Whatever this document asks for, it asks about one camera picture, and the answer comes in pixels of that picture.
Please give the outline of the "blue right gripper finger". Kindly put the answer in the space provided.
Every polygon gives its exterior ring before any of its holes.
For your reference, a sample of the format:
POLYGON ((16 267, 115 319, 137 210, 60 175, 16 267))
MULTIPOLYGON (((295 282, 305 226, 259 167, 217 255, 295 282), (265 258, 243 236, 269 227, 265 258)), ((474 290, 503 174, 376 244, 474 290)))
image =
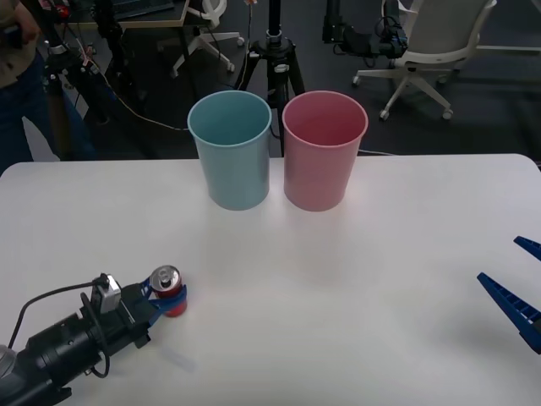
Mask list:
POLYGON ((540 310, 507 290, 481 272, 478 281, 518 330, 521 338, 536 353, 540 353, 540 310))
POLYGON ((517 236, 514 238, 513 242, 519 247, 524 249, 526 252, 531 254, 537 260, 541 260, 541 244, 533 241, 531 239, 524 238, 522 236, 517 236))

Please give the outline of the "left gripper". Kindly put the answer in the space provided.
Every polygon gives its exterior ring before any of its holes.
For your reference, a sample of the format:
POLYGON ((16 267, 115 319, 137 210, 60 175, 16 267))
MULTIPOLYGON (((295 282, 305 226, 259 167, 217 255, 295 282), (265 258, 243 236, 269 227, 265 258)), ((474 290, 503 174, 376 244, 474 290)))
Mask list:
POLYGON ((162 317, 175 318, 187 309, 187 287, 174 295, 150 299, 154 289, 147 277, 141 284, 123 288, 118 283, 92 289, 90 305, 82 307, 85 321, 85 349, 124 349, 133 344, 137 348, 150 341, 151 326, 162 317))

